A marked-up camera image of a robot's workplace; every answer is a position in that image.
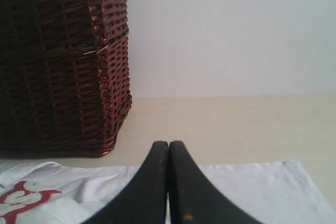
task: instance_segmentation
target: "white wall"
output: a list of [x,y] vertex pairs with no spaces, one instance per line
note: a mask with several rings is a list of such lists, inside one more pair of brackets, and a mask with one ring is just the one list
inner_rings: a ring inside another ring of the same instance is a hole
[[336,91],[336,0],[128,0],[136,98]]

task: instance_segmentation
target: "red embroidery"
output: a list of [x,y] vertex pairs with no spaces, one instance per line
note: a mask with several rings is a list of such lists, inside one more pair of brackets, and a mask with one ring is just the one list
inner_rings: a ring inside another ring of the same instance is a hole
[[45,202],[52,194],[59,194],[58,190],[43,190],[41,185],[20,181],[14,188],[0,196],[0,222],[15,224],[18,214],[29,211]]

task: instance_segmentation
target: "white fabric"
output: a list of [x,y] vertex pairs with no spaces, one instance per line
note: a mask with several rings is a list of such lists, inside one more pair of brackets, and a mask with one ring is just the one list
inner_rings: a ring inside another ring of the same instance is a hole
[[[50,201],[19,214],[17,223],[80,223],[112,200],[137,170],[70,168],[54,162],[0,164],[0,195],[22,180],[60,190]],[[201,170],[223,194],[264,224],[336,223],[336,215],[299,162],[212,165]]]

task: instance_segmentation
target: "black curved object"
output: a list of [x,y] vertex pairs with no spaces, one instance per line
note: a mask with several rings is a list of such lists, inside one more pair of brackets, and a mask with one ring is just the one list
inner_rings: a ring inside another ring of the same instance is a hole
[[168,143],[154,142],[138,172],[114,200],[84,224],[164,224]]
[[172,224],[261,224],[211,184],[181,141],[170,143],[168,173]]

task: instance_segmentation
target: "wicker basket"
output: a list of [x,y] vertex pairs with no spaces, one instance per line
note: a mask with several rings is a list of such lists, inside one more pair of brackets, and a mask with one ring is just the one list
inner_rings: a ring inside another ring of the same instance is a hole
[[131,106],[126,0],[0,5],[0,150],[113,150]]

